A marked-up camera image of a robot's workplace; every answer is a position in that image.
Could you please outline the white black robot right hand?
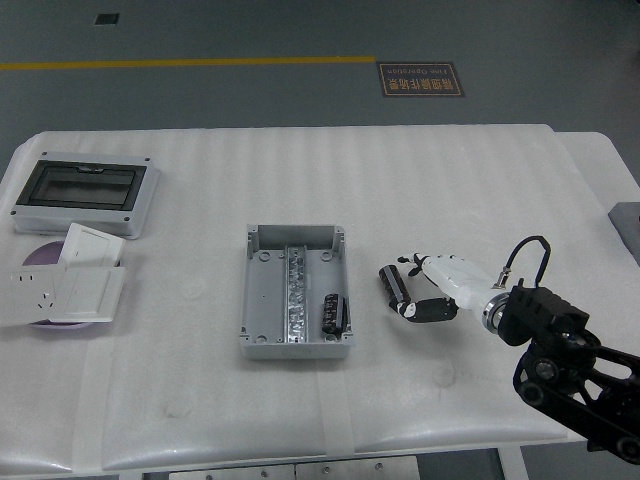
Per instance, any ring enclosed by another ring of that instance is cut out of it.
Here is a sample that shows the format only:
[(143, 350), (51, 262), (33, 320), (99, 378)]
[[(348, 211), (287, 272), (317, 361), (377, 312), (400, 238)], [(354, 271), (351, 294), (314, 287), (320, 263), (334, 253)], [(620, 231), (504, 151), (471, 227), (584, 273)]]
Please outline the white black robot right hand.
[(490, 276), (475, 264), (460, 257), (414, 254), (400, 257), (400, 263), (412, 263), (411, 276), (424, 275), (442, 293), (440, 298), (413, 301), (396, 266), (387, 265), (380, 278), (389, 296), (390, 307), (413, 323), (443, 322), (453, 319), (459, 309), (468, 310), (493, 330), (494, 318), (504, 308), (507, 294), (494, 288)]

